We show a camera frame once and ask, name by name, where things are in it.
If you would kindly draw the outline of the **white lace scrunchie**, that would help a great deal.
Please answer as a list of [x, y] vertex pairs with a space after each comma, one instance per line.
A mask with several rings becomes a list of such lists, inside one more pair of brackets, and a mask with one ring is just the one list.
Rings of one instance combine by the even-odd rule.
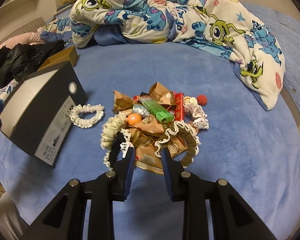
[[77, 105], [69, 113], [72, 124], [79, 128], [91, 128], [97, 124], [104, 116], [104, 106], [102, 105]]

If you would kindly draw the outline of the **monster cartoon comforter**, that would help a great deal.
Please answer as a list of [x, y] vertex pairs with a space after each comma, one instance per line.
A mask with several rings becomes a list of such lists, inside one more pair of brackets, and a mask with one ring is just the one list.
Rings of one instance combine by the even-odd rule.
[[77, 0], [70, 22], [79, 48], [102, 25], [114, 25], [130, 41], [182, 43], [232, 61], [267, 111], [282, 89], [285, 58], [279, 42], [238, 0]]

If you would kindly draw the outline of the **black puffer jacket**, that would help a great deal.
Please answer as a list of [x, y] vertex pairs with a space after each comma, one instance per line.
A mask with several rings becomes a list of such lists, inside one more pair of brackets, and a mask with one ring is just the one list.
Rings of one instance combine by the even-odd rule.
[[3, 46], [0, 49], [0, 88], [10, 81], [21, 79], [36, 72], [50, 56], [62, 51], [63, 40], [46, 44], [20, 44], [13, 48]]

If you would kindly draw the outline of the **scream print pillow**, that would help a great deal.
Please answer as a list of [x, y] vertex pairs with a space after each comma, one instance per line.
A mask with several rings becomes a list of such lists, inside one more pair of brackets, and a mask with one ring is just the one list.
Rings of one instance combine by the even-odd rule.
[[7, 100], [8, 96], [10, 96], [17, 85], [18, 82], [16, 80], [12, 80], [5, 87], [0, 88], [0, 103], [4, 103]]

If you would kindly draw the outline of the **cream crochet scrunchie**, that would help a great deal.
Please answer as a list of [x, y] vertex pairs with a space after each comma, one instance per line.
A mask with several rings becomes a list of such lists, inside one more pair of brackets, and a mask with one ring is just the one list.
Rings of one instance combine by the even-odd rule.
[[100, 146], [102, 149], [111, 149], [117, 133], [125, 128], [127, 121], [128, 118], [122, 114], [108, 118], [107, 122], [102, 126], [103, 129], [100, 137]]

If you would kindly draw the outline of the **green snack stick packet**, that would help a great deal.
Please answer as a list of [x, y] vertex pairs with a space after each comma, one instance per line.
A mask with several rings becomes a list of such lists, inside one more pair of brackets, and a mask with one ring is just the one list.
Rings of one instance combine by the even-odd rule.
[[140, 96], [139, 102], [152, 114], [160, 123], [167, 124], [174, 121], [174, 115], [166, 110], [148, 95]]

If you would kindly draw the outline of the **pink quilted blanket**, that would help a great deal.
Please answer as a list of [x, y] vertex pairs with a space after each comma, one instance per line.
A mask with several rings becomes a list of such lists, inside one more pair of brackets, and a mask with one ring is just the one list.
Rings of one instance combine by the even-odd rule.
[[4, 46], [14, 48], [17, 44], [44, 44], [45, 41], [40, 37], [39, 33], [29, 32], [9, 38], [0, 45], [0, 49]]

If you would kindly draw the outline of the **brown pyramid snack packet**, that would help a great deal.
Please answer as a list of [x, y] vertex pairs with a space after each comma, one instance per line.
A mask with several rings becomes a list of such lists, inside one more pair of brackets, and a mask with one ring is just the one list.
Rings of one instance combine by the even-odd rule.
[[161, 160], [155, 155], [157, 148], [154, 142], [154, 138], [149, 137], [147, 141], [137, 147], [135, 166], [149, 172], [163, 175]]
[[114, 101], [113, 101], [113, 112], [115, 114], [131, 109], [134, 105], [134, 100], [130, 96], [127, 96], [117, 90], [113, 91]]

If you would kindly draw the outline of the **dark open shoe box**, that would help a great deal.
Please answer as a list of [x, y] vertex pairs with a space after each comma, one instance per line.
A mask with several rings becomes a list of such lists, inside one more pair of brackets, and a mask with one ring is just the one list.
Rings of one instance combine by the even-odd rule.
[[4, 103], [0, 131], [23, 152], [53, 167], [71, 127], [70, 111], [87, 95], [70, 62], [21, 80]]

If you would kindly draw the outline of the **black cream lace scrunchie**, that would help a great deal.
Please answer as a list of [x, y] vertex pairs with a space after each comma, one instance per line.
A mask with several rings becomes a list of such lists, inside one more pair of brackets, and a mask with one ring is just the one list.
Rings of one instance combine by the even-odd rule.
[[112, 170], [115, 162], [118, 160], [119, 154], [122, 153], [122, 158], [125, 158], [130, 147], [134, 148], [131, 142], [131, 133], [127, 129], [121, 129], [115, 135], [110, 149], [107, 150], [103, 163], [109, 170]]

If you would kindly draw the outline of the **brown lace trim scrunchie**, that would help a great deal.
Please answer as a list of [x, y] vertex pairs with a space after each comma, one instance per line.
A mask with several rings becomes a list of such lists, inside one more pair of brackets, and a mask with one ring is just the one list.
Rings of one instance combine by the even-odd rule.
[[180, 139], [182, 145], [186, 148], [185, 156], [180, 160], [183, 167], [188, 167], [196, 155], [199, 153], [200, 140], [196, 130], [184, 121], [174, 121], [170, 124], [163, 124], [164, 132], [159, 139], [154, 143], [156, 148], [155, 155], [161, 158], [161, 150], [168, 149], [172, 144], [173, 139]]

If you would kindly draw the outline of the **small brown cardboard box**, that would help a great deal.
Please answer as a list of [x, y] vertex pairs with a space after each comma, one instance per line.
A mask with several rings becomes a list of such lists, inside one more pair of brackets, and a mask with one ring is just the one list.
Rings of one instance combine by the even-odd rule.
[[69, 61], [71, 66], [74, 67], [78, 60], [77, 50], [74, 46], [66, 48], [45, 60], [45, 62], [39, 67], [38, 70], [45, 69], [47, 67]]

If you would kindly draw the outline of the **red candy packet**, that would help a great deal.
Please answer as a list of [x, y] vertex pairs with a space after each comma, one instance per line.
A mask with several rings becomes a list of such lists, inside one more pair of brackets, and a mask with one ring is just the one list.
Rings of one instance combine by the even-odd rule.
[[175, 94], [175, 121], [184, 120], [185, 110], [184, 110], [184, 94]]

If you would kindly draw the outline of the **orange round candy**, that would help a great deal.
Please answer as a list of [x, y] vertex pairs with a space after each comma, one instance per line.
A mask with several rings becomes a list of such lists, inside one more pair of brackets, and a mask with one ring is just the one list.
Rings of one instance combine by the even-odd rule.
[[127, 118], [128, 118], [129, 126], [134, 126], [138, 122], [142, 121], [142, 116], [138, 113], [132, 113], [132, 114], [128, 115]]

